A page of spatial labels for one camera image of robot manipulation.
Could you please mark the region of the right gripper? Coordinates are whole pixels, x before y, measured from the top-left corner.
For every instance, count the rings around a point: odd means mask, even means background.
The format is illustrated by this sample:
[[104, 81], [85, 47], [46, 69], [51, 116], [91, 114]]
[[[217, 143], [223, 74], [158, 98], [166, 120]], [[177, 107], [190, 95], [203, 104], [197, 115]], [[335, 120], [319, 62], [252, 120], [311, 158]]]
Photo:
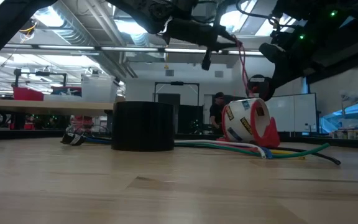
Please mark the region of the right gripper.
[[319, 45], [308, 37], [301, 28], [292, 33], [271, 33], [272, 41], [263, 43], [259, 52], [275, 65], [272, 86], [277, 89], [299, 77], [324, 70], [324, 65], [312, 59]]

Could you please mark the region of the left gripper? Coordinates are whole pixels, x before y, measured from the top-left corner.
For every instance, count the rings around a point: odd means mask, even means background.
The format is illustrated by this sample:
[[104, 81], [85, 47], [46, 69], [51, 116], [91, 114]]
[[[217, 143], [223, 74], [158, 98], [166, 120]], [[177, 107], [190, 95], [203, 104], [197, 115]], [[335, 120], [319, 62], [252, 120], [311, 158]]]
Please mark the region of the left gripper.
[[[218, 35], [233, 42], [218, 42]], [[225, 29], [221, 30], [219, 24], [210, 26], [183, 19], [172, 19], [167, 23], [163, 39], [169, 44], [171, 38], [205, 46], [207, 50], [201, 63], [203, 70], [210, 68], [212, 51], [237, 47], [237, 37]]]

